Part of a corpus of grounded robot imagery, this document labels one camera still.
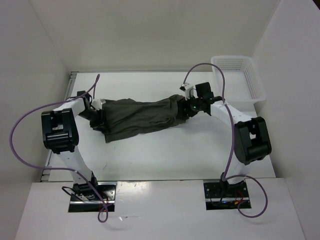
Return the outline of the dark olive green shorts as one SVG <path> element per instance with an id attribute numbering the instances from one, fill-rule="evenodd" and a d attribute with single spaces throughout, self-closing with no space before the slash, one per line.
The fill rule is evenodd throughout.
<path id="1" fill-rule="evenodd" d="M 185 123 L 189 117 L 184 112 L 184 102 L 185 97 L 179 94 L 155 102 L 107 99 L 102 105 L 109 127 L 108 133 L 104 134 L 105 142 L 158 132 Z"/>

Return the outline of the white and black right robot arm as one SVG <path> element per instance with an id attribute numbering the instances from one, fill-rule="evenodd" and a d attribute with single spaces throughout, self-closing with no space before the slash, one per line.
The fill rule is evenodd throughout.
<path id="1" fill-rule="evenodd" d="M 209 82 L 195 86 L 183 83 L 180 89 L 185 93 L 184 100 L 179 103 L 185 117 L 204 112 L 231 129 L 231 150 L 219 180 L 221 197 L 230 197 L 248 177 L 250 164 L 263 160 L 272 151 L 266 121 L 239 111 L 223 96 L 215 96 Z"/>

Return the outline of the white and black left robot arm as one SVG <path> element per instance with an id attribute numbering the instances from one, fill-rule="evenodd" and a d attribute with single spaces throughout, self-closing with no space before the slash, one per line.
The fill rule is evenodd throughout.
<path id="1" fill-rule="evenodd" d="M 77 116 L 88 120 L 94 131 L 105 134 L 110 130 L 104 120 L 102 102 L 93 101 L 93 97 L 85 91 L 78 91 L 77 96 L 69 98 L 60 107 L 41 114 L 43 144 L 71 169 L 73 192 L 78 197 L 97 200 L 100 187 L 78 148 L 80 137 L 75 121 Z"/>

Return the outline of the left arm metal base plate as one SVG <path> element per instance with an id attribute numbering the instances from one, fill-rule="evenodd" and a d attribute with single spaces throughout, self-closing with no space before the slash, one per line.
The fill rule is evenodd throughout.
<path id="1" fill-rule="evenodd" d="M 98 213 L 103 204 L 94 192 L 91 192 L 88 196 L 83 193 L 75 193 L 74 187 L 63 186 L 63 190 L 70 196 L 69 200 L 69 213 Z M 115 211 L 116 200 L 116 182 L 98 182 L 97 191 L 107 204 L 109 212 Z"/>

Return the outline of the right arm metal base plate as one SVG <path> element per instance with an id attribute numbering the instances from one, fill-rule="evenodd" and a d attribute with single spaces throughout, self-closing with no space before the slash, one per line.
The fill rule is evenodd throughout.
<path id="1" fill-rule="evenodd" d="M 207 211 L 251 209 L 249 192 L 245 181 L 230 185 L 228 182 L 211 180 L 203 182 Z"/>

